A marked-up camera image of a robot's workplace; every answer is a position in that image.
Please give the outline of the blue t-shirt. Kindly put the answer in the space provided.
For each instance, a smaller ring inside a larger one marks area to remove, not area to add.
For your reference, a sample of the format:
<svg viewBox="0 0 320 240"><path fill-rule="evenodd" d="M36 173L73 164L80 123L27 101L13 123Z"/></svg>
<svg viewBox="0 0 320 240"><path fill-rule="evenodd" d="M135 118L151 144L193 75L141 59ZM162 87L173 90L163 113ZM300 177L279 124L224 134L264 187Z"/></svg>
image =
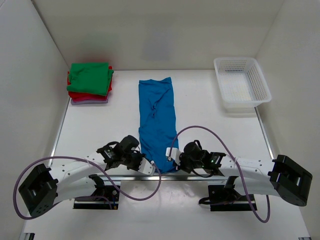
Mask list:
<svg viewBox="0 0 320 240"><path fill-rule="evenodd" d="M138 84L140 126L138 129L141 152L154 161L162 174L176 171L167 160L166 150L179 147L174 89L172 79L140 80Z"/></svg>

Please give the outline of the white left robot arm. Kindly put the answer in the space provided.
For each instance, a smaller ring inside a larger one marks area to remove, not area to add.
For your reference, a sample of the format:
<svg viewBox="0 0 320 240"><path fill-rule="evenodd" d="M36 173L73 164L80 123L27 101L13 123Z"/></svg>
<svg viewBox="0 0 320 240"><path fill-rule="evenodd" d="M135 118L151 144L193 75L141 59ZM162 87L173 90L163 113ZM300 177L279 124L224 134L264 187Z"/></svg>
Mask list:
<svg viewBox="0 0 320 240"><path fill-rule="evenodd" d="M100 171L120 165L145 175L154 173L146 155L137 151L139 141L128 135L121 142L113 141L86 156L84 161L68 161L57 166L36 165L18 191L31 217L39 217L55 204L72 198L91 196L101 198L105 184Z"/></svg>

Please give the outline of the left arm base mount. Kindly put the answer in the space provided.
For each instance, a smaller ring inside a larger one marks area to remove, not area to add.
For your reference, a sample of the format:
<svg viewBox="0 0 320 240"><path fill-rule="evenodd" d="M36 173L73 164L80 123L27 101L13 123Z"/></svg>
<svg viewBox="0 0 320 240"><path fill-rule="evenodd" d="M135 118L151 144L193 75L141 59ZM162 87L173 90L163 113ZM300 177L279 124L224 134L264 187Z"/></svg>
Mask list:
<svg viewBox="0 0 320 240"><path fill-rule="evenodd" d="M94 181L95 190L90 196L77 197L73 203L76 210L118 210L120 192L112 185L107 184L97 174L90 175Z"/></svg>

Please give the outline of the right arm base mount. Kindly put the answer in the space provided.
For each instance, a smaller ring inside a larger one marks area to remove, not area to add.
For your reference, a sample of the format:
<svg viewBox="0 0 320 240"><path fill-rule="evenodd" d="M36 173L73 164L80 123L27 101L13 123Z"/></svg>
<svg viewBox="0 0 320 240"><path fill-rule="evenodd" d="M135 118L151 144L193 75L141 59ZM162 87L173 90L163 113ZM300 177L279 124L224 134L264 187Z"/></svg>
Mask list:
<svg viewBox="0 0 320 240"><path fill-rule="evenodd" d="M251 211L246 196L235 190L235 180L239 179L239 177L231 176L224 184L210 183L208 196L201 198L198 204L209 206L211 212Z"/></svg>

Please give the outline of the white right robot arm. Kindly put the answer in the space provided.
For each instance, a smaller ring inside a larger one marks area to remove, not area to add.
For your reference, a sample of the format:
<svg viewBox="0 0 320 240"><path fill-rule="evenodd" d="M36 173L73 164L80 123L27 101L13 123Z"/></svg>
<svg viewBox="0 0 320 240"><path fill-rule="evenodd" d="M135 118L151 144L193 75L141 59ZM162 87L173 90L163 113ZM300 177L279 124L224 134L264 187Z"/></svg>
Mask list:
<svg viewBox="0 0 320 240"><path fill-rule="evenodd" d="M233 159L226 153L202 149L198 140L188 143L183 152L177 151L174 163L188 174L203 169L209 175L227 177L224 195L229 200L246 193L271 195L304 207L313 179L309 171L286 155L279 154L273 160Z"/></svg>

